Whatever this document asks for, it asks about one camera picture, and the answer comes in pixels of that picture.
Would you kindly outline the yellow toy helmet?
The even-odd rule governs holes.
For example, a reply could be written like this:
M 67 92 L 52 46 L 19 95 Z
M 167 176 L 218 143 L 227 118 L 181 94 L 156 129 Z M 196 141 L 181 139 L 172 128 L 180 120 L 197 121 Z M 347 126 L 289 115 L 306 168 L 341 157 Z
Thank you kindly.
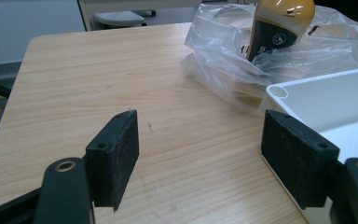
M 313 0 L 260 0 L 256 4 L 246 59 L 294 45 L 315 15 Z

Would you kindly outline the clear plastic bag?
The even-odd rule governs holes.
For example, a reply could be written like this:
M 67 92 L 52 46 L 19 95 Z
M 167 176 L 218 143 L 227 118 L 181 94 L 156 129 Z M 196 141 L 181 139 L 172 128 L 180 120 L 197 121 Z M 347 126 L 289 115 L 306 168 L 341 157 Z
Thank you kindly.
M 293 46 L 248 61 L 254 14 L 252 5 L 200 5 L 187 33 L 182 66 L 225 101 L 257 105 L 268 85 L 358 68 L 358 21 L 322 6 Z

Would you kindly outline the beige cabinet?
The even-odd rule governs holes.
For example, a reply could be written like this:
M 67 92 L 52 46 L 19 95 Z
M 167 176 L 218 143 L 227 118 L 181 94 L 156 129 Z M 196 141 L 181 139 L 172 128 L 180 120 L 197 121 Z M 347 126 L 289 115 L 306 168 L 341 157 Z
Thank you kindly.
M 100 12 L 198 7 L 202 0 L 76 0 L 87 31 L 95 29 L 93 15 Z

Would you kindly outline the white plastic box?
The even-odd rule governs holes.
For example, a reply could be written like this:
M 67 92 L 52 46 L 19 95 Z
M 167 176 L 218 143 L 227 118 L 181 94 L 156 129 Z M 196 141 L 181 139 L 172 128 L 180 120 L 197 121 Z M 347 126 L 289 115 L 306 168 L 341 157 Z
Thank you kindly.
M 358 69 L 270 85 L 260 109 L 290 115 L 339 148 L 323 207 L 302 210 L 285 189 L 309 224 L 358 224 Z

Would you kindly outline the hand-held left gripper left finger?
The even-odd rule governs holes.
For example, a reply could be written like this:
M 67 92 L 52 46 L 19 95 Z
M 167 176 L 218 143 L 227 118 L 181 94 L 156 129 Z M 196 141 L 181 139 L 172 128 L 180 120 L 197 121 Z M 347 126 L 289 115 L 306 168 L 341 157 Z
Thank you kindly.
M 117 211 L 139 157 L 136 110 L 113 116 L 86 146 L 86 167 L 95 207 Z

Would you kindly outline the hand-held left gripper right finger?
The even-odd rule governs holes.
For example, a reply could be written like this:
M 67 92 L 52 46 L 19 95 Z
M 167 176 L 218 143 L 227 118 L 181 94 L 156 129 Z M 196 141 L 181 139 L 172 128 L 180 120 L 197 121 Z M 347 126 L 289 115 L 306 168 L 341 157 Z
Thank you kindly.
M 324 181 L 337 161 L 337 146 L 296 118 L 268 109 L 261 153 L 302 210 L 324 206 Z

